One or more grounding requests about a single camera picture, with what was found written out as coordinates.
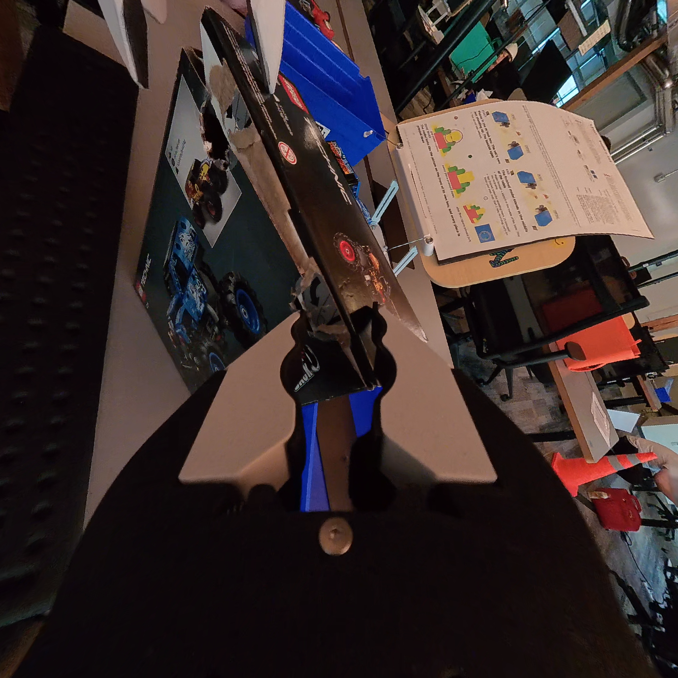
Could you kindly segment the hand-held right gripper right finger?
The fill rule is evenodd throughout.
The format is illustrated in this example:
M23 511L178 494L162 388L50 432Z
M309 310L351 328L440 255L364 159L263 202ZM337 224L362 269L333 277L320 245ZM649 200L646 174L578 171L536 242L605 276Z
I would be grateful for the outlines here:
M367 433L352 446L356 511L461 511L456 491L497 480L452 364L385 307L370 310L381 386Z

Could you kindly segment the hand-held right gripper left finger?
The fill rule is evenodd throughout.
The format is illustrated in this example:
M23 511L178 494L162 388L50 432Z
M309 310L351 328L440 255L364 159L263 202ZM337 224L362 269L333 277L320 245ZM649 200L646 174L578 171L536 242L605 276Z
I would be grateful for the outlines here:
M179 472L184 485L226 484L243 498L271 486L300 511L306 436L294 376L307 336L295 311L234 360Z

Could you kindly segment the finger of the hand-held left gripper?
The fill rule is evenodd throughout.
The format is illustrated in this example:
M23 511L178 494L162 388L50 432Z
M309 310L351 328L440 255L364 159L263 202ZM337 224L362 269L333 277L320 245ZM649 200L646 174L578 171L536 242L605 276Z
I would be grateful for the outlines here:
M114 44L132 80L149 86L148 25L142 1L99 1Z
M248 16L268 93L275 93L284 46L286 1L249 1Z

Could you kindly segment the black cardboard toy box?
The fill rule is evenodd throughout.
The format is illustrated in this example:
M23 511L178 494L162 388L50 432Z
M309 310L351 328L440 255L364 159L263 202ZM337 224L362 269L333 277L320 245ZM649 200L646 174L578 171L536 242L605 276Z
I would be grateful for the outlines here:
M320 125L207 7L174 84L135 290L195 392L294 311L302 404L374 384L369 310L427 336Z

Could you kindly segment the neighbouring grey desk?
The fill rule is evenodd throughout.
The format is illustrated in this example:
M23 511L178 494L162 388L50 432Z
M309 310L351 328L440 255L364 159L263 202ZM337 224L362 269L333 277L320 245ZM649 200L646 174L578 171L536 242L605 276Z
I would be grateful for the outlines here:
M599 462L619 441L593 376L570 371L563 360L548 364L582 455Z

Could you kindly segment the red toy vehicle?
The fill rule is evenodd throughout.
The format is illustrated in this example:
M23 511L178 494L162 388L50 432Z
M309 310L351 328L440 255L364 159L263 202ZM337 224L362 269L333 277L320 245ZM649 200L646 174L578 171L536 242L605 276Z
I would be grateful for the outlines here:
M330 24L330 14L322 10L316 1L297 1L303 13L330 41L334 40L334 30Z

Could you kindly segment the blue plastic bin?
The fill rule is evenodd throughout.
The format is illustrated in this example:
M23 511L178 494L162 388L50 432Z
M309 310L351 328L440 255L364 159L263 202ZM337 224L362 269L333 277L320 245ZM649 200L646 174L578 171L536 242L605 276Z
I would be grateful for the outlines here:
M351 449L370 433L374 405L382 387L302 407L306 460L302 471L303 512L350 511L348 490Z

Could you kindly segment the blue bin with white sticker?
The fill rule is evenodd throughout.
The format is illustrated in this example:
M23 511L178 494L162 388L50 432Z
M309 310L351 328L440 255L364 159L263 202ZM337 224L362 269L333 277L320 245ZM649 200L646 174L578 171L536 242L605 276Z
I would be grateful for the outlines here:
M371 81L301 13L297 1L286 3L278 81L285 77L294 84L310 114L327 131L326 139L336 141L355 165L386 140ZM245 22L247 39L256 49L249 16Z

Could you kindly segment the black office chair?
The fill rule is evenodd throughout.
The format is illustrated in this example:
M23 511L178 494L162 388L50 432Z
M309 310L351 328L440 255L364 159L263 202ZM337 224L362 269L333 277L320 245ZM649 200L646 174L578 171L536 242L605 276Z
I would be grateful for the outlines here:
M541 305L557 296L590 288L602 311L562 331L549 333ZM503 371L507 394L513 399L513 372L526 367L539 374L545 365L571 358L583 361L580 346L557 341L602 321L627 316L649 306L630 270L609 235L585 235L576 239L573 253L557 266L522 275L508 276L470 286L463 294L464 312L479 358L495 369L482 385L490 384Z

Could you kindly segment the black orange toy monster truck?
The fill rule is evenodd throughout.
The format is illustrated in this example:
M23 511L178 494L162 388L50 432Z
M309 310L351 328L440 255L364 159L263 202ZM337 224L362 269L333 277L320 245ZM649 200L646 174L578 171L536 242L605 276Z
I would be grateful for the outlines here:
M336 161L338 162L338 165L340 166L344 175L346 177L354 175L355 170L349 163L347 157L345 156L342 148L340 148L338 143L334 140L326 140L326 142L329 145L330 150L333 152L334 157L336 158Z

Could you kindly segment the orange traffic cone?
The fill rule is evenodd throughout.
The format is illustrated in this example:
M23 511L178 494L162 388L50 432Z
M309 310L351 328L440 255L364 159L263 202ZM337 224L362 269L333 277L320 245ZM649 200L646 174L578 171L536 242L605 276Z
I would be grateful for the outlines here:
M598 462L589 463L583 458L566 459L555 453L551 466L570 495L576 497L581 485L657 459L655 453L634 453L604 456Z

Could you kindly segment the red bag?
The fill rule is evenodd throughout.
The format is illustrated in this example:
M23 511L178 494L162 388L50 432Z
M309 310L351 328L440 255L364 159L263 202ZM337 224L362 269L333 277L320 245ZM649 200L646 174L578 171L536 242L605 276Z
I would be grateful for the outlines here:
M636 532L642 526L642 507L637 497L622 488L600 488L589 491L603 528L610 531Z

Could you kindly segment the green bin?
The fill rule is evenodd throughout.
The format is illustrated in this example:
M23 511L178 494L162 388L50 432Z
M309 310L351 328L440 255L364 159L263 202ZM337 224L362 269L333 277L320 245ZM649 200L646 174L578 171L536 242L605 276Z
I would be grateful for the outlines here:
M467 77L479 69L501 43L500 37L492 37L482 23L476 23L450 54L453 71Z

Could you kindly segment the printed instruction sheet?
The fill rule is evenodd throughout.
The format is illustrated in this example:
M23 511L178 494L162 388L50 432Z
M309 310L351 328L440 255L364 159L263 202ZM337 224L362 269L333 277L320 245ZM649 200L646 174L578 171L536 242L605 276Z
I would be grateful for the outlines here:
M418 246L441 264L549 239L654 238L586 117L489 99L402 121L394 133Z

